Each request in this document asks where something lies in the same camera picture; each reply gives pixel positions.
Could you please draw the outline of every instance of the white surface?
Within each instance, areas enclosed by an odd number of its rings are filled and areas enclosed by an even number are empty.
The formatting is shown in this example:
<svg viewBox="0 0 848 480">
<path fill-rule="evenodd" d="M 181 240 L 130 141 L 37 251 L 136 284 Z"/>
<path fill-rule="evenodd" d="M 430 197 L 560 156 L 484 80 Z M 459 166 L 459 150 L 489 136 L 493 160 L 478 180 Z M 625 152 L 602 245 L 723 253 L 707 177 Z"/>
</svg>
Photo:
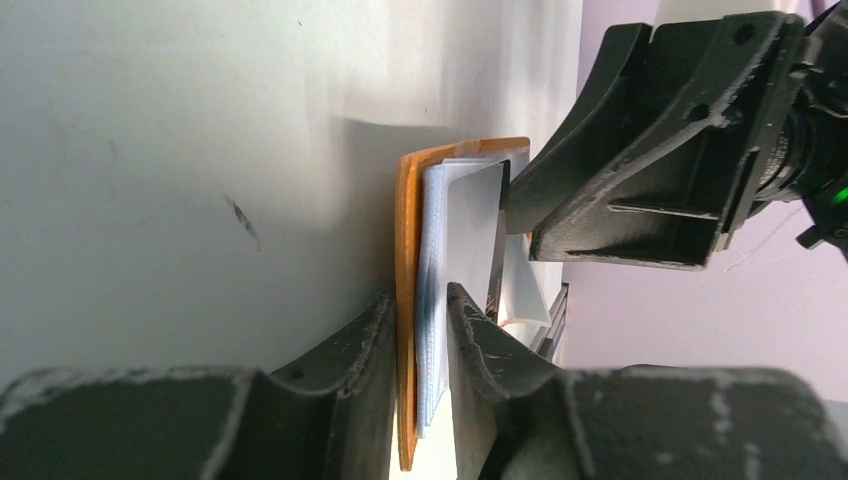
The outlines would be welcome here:
<svg viewBox="0 0 848 480">
<path fill-rule="evenodd" d="M 580 11 L 2 2 L 0 383 L 304 353 L 391 281 L 400 155 L 547 140 L 574 101 Z M 429 448 L 417 472 L 444 478 L 428 468 L 452 455 Z"/>
</svg>

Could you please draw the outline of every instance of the black plastic bracket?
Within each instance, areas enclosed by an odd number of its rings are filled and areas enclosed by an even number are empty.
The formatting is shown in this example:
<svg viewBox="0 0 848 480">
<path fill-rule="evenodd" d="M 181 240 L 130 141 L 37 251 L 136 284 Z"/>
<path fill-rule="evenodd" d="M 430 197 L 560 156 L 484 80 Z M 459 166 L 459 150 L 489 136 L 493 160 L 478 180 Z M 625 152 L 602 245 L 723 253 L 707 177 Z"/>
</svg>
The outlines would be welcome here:
<svg viewBox="0 0 848 480">
<path fill-rule="evenodd" d="M 560 370 L 448 287 L 460 480 L 848 478 L 812 390 L 767 369 Z"/>
<path fill-rule="evenodd" d="M 394 295 L 289 365 L 45 370 L 0 396 L 0 478 L 385 479 Z"/>
</svg>

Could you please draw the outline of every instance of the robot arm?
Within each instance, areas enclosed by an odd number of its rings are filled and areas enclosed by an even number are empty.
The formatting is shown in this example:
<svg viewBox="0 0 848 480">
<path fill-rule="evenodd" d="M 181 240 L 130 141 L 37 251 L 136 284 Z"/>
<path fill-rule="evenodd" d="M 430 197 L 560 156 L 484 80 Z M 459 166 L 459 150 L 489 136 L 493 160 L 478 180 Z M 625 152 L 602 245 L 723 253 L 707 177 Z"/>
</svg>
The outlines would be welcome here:
<svg viewBox="0 0 848 480">
<path fill-rule="evenodd" d="M 698 269 L 773 201 L 848 255 L 848 3 L 610 28 L 574 108 L 511 186 L 541 261 Z"/>
</svg>

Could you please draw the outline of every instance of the white wall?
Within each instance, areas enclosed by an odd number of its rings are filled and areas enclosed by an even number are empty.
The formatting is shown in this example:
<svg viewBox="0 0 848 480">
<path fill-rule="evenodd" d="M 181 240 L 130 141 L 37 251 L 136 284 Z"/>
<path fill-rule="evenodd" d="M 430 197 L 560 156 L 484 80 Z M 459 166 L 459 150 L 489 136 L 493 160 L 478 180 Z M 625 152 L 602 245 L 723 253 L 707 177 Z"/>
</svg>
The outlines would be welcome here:
<svg viewBox="0 0 848 480">
<path fill-rule="evenodd" d="M 0 2 L 0 384 L 304 353 L 391 282 L 402 154 L 559 125 L 581 4 Z"/>
<path fill-rule="evenodd" d="M 584 40 L 606 28 L 609 3 L 586 3 Z M 657 1 L 628 5 L 616 20 L 645 21 Z M 593 38 L 581 46 L 581 69 L 591 64 L 585 55 L 597 52 Z M 559 363 L 774 366 L 800 375 L 826 399 L 848 400 L 848 264 L 829 246 L 808 252 L 797 245 L 795 236 L 810 223 L 801 204 L 774 204 L 705 272 L 567 264 L 568 329 Z"/>
</svg>

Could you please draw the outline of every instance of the orange folder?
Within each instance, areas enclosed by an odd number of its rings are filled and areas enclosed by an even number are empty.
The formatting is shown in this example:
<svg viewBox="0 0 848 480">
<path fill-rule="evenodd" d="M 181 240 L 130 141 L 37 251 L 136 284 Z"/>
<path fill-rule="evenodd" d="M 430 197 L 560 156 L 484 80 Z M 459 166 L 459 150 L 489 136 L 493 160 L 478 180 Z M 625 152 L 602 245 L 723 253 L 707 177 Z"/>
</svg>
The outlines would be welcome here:
<svg viewBox="0 0 848 480">
<path fill-rule="evenodd" d="M 421 176 L 446 158 L 476 157 L 529 149 L 526 137 L 485 138 L 429 148 L 401 157 L 395 192 L 395 288 L 398 308 L 397 419 L 400 468 L 412 469 L 418 442 L 415 364 L 415 282 L 421 245 Z"/>
</svg>

